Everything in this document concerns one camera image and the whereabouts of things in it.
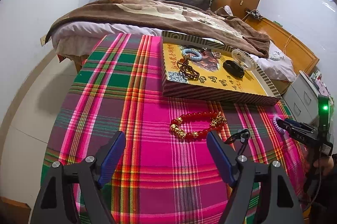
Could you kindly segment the rose gold hair claw clip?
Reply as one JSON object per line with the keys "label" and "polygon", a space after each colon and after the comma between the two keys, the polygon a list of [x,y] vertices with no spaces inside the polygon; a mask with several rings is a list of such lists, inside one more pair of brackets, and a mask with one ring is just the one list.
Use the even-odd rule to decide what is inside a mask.
{"label": "rose gold hair claw clip", "polygon": [[246,52],[240,49],[234,49],[231,52],[231,56],[234,62],[236,62],[243,70],[252,71],[257,69],[257,63]]}

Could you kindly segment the grey drawer cabinet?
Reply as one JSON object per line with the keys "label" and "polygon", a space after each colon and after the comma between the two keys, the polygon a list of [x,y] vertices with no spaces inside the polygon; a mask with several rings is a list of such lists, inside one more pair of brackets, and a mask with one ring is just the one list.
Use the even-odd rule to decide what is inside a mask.
{"label": "grey drawer cabinet", "polygon": [[300,70],[282,97],[296,121],[317,126],[319,94],[308,75]]}

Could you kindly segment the wooden headboard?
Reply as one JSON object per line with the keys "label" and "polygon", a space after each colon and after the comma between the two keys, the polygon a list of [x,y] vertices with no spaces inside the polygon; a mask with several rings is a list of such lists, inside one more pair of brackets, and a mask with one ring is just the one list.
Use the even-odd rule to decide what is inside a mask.
{"label": "wooden headboard", "polygon": [[249,15],[244,22],[256,31],[266,33],[275,46],[292,60],[296,74],[300,70],[310,74],[318,64],[319,58],[302,41],[269,19]]}

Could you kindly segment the plaid pink green tablecloth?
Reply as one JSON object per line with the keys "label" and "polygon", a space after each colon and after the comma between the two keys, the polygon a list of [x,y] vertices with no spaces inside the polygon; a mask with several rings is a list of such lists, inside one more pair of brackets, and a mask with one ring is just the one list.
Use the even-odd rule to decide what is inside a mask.
{"label": "plaid pink green tablecloth", "polygon": [[285,104],[255,106],[169,98],[162,94],[158,37],[113,34],[95,41],[51,130],[42,174],[52,162],[77,163],[113,134],[126,148],[102,194],[118,223],[217,223],[231,189],[222,181],[205,141],[179,141],[170,122],[182,114],[220,111],[226,139],[241,129],[251,137],[245,155],[281,162],[298,196],[303,194],[300,144],[274,128],[289,118]]}

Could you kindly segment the black wristband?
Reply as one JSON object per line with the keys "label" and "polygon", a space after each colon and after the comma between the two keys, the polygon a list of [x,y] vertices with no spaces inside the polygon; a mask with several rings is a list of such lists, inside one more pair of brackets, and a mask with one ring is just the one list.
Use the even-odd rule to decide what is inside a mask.
{"label": "black wristband", "polygon": [[226,60],[223,63],[223,68],[235,78],[243,78],[243,76],[245,75],[243,67],[241,67],[239,64],[232,60]]}

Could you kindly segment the yellow striped cardboard box tray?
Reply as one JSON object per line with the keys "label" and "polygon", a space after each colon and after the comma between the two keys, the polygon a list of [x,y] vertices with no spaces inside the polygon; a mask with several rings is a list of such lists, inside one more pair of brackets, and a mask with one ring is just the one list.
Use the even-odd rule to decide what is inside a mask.
{"label": "yellow striped cardboard box tray", "polygon": [[[231,46],[171,31],[163,31],[161,40],[165,96],[271,106],[281,99],[259,66],[256,70],[245,70],[243,78],[225,71],[223,63],[233,61]],[[221,52],[221,59],[214,58],[212,51]]]}

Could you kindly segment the bed with white sheet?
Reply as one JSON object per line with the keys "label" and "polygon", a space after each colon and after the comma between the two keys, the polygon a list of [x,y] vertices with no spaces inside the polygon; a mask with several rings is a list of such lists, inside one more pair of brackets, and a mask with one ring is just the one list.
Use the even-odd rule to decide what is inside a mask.
{"label": "bed with white sheet", "polygon": [[[58,55],[81,63],[105,35],[118,33],[160,37],[162,30],[120,23],[70,22],[54,30],[51,33],[51,41]],[[288,84],[295,81],[297,75],[292,60],[273,42],[270,42],[269,58],[261,58],[254,54],[250,56],[273,81],[281,94],[288,88]]]}

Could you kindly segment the brown plush blanket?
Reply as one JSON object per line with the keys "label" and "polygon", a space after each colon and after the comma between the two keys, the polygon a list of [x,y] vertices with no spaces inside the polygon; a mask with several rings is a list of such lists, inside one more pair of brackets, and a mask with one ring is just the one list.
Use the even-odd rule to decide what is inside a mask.
{"label": "brown plush blanket", "polygon": [[180,2],[160,0],[99,0],[57,19],[46,35],[49,40],[70,22],[120,23],[169,30],[201,38],[212,38],[261,58],[269,57],[270,37],[259,33],[224,8],[215,12]]}

